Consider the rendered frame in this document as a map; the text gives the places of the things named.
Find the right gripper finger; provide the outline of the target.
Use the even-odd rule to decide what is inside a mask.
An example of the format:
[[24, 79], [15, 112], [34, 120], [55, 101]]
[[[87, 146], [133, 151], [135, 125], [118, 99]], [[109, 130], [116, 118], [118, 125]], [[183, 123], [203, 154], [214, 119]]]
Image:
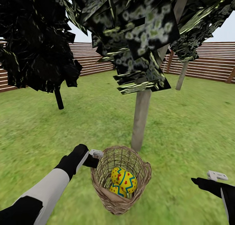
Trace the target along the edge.
[[[200, 177], [198, 177], [198, 178], [200, 178]], [[196, 178], [196, 179], [195, 178], [191, 178], [191, 180], [193, 181], [194, 184], [198, 185], [198, 178]]]

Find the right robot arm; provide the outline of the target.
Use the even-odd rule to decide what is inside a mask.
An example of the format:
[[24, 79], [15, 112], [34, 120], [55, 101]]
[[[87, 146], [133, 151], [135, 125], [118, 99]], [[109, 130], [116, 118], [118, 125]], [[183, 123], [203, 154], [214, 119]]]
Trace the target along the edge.
[[191, 180], [200, 189], [222, 198], [229, 225], [235, 225], [235, 185], [216, 182], [218, 179], [228, 180], [228, 177], [223, 173], [209, 170], [207, 176], [209, 176], [207, 179], [198, 177], [191, 178]]

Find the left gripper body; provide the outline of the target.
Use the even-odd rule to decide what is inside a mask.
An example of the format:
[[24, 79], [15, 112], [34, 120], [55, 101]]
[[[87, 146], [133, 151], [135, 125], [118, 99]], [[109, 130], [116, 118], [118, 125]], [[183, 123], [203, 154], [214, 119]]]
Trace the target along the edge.
[[[90, 155], [91, 156], [91, 155]], [[90, 161], [88, 162], [88, 163], [83, 163], [83, 165], [84, 166], [87, 166], [87, 167], [92, 167], [92, 168], [98, 168], [98, 166], [99, 166], [99, 163], [100, 163], [100, 161], [99, 161], [99, 159], [97, 159], [97, 158], [94, 158], [94, 157], [92, 157], [91, 156], [91, 159], [90, 159]]]

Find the wicker basket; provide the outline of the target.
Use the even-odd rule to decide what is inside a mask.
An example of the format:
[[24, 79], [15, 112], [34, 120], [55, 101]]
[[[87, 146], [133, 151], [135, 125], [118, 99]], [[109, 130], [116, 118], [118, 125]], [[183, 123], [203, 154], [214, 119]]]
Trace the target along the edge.
[[90, 170], [92, 185], [94, 186], [95, 192], [100, 197], [103, 207], [107, 211], [111, 212], [111, 214], [121, 216], [122, 214], [130, 210], [135, 202], [140, 199], [146, 188], [146, 185], [151, 180], [152, 170], [149, 162], [144, 162], [140, 155], [134, 149], [130, 149], [126, 146], [111, 146], [107, 147], [102, 152], [107, 156], [108, 151], [113, 150], [114, 153], [115, 149], [121, 149], [121, 151], [125, 149], [126, 151], [128, 151], [128, 153], [133, 153], [133, 155], [136, 155], [138, 159], [137, 164], [140, 167], [136, 175], [138, 185], [137, 189], [131, 194], [131, 197], [127, 195], [127, 197], [125, 198], [107, 189], [106, 183], [107, 180], [111, 177], [111, 174], [105, 177], [104, 168], [107, 162], [103, 163], [102, 157], [94, 156], [94, 158], [99, 159], [100, 165], [96, 169], [90, 167]]

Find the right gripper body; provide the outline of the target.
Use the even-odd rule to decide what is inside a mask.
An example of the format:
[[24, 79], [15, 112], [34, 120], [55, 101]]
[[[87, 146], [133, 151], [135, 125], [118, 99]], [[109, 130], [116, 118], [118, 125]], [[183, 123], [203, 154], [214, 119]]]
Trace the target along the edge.
[[207, 180], [207, 179], [204, 179], [204, 178], [198, 178], [198, 187], [200, 189], [209, 191], [214, 195], [216, 195], [214, 190], [213, 190], [213, 186], [214, 186], [215, 183], [220, 183], [220, 182], [216, 182], [216, 181], [213, 181], [213, 180]]

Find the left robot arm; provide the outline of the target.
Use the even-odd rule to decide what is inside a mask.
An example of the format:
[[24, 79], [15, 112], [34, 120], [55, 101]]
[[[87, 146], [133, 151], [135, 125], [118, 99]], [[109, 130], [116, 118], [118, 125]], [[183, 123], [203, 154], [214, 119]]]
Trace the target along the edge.
[[0, 225], [45, 225], [62, 193], [82, 165], [98, 168], [99, 159], [104, 157], [100, 150], [84, 144], [76, 146], [68, 156], [40, 182], [22, 194], [11, 207], [0, 211]]

